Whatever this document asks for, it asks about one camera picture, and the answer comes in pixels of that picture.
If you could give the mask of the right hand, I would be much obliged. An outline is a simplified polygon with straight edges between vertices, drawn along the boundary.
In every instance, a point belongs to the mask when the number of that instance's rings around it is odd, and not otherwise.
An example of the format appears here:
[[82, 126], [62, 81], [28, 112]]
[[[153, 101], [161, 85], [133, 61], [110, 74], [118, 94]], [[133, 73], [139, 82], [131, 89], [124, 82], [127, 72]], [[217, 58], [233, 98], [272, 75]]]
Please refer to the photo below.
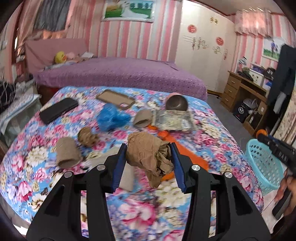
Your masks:
[[275, 196], [273, 216], [280, 219], [282, 215], [288, 216], [295, 209], [295, 175], [286, 169], [285, 176], [280, 182], [280, 187]]

